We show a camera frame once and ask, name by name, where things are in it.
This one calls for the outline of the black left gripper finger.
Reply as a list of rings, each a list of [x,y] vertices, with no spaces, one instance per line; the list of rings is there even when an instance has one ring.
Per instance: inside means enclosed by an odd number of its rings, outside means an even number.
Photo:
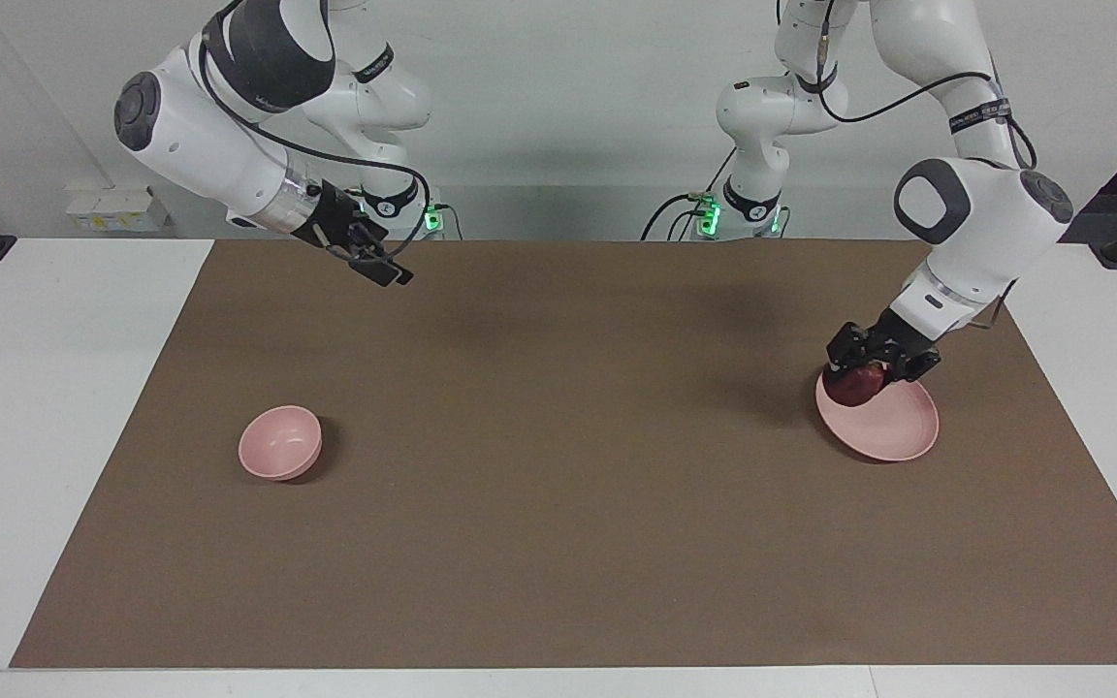
[[[941,361],[939,348],[928,348],[916,354],[903,348],[890,348],[885,362],[885,384],[916,383],[927,371],[939,365]]]
[[[859,324],[843,324],[833,340],[825,344],[825,371],[842,374],[873,361],[872,333]]]

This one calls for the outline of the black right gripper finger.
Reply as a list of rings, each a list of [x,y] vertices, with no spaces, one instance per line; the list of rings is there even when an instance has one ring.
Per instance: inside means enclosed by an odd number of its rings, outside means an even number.
[[[353,217],[338,246],[350,254],[386,254],[388,237],[386,227],[378,224],[371,217]]]
[[[416,272],[405,269],[384,250],[376,248],[356,248],[351,252],[349,266],[351,270],[363,275],[367,281],[376,283],[381,287],[412,283],[416,278]]]

